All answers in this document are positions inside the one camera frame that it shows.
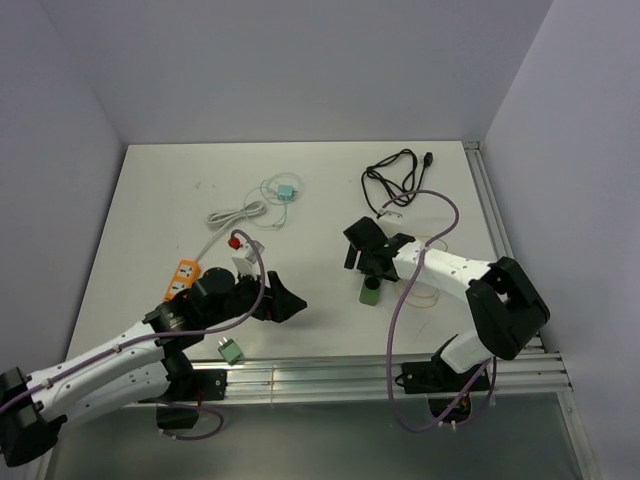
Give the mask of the green power strip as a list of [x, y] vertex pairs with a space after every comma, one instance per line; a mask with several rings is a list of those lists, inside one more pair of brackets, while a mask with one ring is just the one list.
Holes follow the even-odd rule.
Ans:
[[375, 276], [365, 276], [359, 294], [359, 302], [375, 307], [380, 301], [380, 295], [381, 280]]

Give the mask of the teal charger plug with cable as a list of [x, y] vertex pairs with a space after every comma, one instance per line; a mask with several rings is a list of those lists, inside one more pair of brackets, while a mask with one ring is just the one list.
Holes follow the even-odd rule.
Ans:
[[292, 172], [281, 172], [262, 180], [247, 192], [242, 214], [245, 220], [264, 231], [282, 229], [289, 217], [289, 206], [304, 193], [303, 179]]

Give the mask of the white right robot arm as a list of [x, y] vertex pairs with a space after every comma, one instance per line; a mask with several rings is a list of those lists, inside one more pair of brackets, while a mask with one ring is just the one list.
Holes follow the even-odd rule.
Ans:
[[473, 326], [436, 354], [433, 378], [443, 389], [457, 388], [471, 368], [492, 357], [514, 359], [551, 317], [521, 265], [510, 257], [489, 262], [426, 248], [404, 233], [387, 236], [369, 217], [344, 235], [347, 269], [378, 280], [426, 285], [469, 307]]

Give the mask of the green charger plug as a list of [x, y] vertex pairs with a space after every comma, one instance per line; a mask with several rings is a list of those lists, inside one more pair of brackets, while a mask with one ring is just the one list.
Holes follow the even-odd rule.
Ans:
[[222, 338], [219, 342], [218, 353], [229, 366], [236, 365], [243, 358], [241, 348], [237, 342], [231, 338]]

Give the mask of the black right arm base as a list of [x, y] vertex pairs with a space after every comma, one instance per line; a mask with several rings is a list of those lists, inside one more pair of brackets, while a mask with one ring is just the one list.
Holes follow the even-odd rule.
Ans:
[[451, 393], [456, 396], [476, 373], [479, 376], [474, 383], [442, 419], [444, 424], [454, 427], [470, 422], [474, 415], [490, 404], [497, 377], [494, 360], [487, 366], [475, 365], [462, 374], [456, 373], [435, 358], [430, 361], [404, 362], [401, 364], [401, 373], [394, 378], [394, 382], [408, 395]]

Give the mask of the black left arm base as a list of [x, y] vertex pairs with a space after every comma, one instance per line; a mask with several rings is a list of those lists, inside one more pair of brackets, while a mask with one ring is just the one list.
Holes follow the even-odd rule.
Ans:
[[[186, 380], [174, 382], [165, 394], [149, 400], [156, 405], [159, 434], [182, 442], [201, 441], [219, 434], [225, 426], [225, 418], [208, 401], [222, 401], [226, 387], [226, 369], [195, 370]], [[216, 426], [206, 433], [188, 434], [205, 417], [214, 418]]]

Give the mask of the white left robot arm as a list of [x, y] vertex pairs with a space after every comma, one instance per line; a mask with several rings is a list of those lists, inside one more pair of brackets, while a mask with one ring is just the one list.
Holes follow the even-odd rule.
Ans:
[[1, 454], [7, 467], [51, 450], [64, 428], [147, 399], [183, 399], [195, 386], [185, 350], [232, 320], [282, 323], [306, 309], [276, 272], [234, 276], [212, 268], [105, 344], [30, 374], [1, 374]]

